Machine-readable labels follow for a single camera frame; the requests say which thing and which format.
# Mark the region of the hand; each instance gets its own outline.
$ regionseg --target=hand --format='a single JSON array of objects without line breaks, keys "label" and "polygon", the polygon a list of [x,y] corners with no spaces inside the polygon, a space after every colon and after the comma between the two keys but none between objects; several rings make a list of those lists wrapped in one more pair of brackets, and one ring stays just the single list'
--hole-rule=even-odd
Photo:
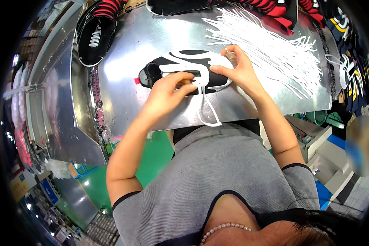
[{"label": "hand", "polygon": [[[226,49],[230,52],[235,52],[236,63],[235,69],[229,69],[225,66],[210,66],[210,70],[214,73],[224,75],[231,79],[237,86],[242,88],[246,94],[252,96],[256,93],[264,91],[260,81],[258,80],[249,57],[238,45],[227,46]],[[225,56],[226,49],[221,51],[221,55]]]},{"label": "hand", "polygon": [[[194,75],[191,73],[177,72],[156,81],[140,116],[145,117],[144,120],[151,124],[159,121],[174,110],[188,93],[197,89],[197,86],[190,82],[192,79]],[[181,88],[174,92],[177,84],[181,85]]]}]

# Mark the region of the woman's right hand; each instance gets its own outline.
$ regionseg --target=woman's right hand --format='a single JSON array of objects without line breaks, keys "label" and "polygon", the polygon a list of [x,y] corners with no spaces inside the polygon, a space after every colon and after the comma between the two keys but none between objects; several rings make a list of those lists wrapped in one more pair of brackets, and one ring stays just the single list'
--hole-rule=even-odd
[{"label": "woman's right hand", "polygon": [[258,80],[249,57],[238,45],[230,45],[221,51],[221,55],[225,56],[226,49],[234,52],[236,56],[237,66],[235,69],[229,69],[225,66],[213,65],[210,70],[214,73],[224,75],[231,79],[237,86],[242,88],[246,94],[252,97],[255,93],[264,91],[260,81]]}]

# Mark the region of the yellow floor line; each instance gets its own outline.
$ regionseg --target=yellow floor line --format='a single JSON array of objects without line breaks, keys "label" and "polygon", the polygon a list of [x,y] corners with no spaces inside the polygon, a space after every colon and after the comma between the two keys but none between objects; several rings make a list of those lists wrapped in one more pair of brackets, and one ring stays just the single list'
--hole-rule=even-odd
[{"label": "yellow floor line", "polygon": [[85,193],[85,195],[87,196],[87,198],[89,199],[89,201],[93,204],[93,206],[96,208],[96,210],[97,211],[100,211],[97,207],[96,207],[96,205],[94,205],[94,203],[92,202],[92,200],[90,199],[90,197],[88,196],[88,194],[86,193],[86,191],[85,191],[85,189],[83,188],[83,186],[82,186],[82,184],[80,183],[80,181],[79,180],[77,180],[78,181],[78,183],[79,183],[79,186],[82,188],[82,190],[83,190],[83,192]]}]

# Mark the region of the yellow sign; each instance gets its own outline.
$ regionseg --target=yellow sign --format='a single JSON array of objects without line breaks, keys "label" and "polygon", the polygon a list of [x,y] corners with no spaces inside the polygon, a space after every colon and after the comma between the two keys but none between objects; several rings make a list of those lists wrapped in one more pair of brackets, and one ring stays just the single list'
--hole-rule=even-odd
[{"label": "yellow sign", "polygon": [[30,190],[23,173],[11,181],[10,187],[14,195],[15,202],[18,202]]}]

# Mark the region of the black pants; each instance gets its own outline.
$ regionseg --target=black pants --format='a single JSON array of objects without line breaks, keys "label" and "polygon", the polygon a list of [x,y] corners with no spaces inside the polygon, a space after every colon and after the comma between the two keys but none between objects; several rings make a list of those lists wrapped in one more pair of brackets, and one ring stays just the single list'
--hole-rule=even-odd
[{"label": "black pants", "polygon": [[[252,132],[254,132],[257,135],[260,135],[260,123],[258,119],[251,119],[251,120],[241,120],[241,121],[231,121],[229,123],[240,125]],[[175,145],[177,142],[179,142],[182,138],[187,136],[192,131],[202,127],[203,125],[199,126],[190,126],[185,128],[179,128],[173,130],[173,144]]]}]

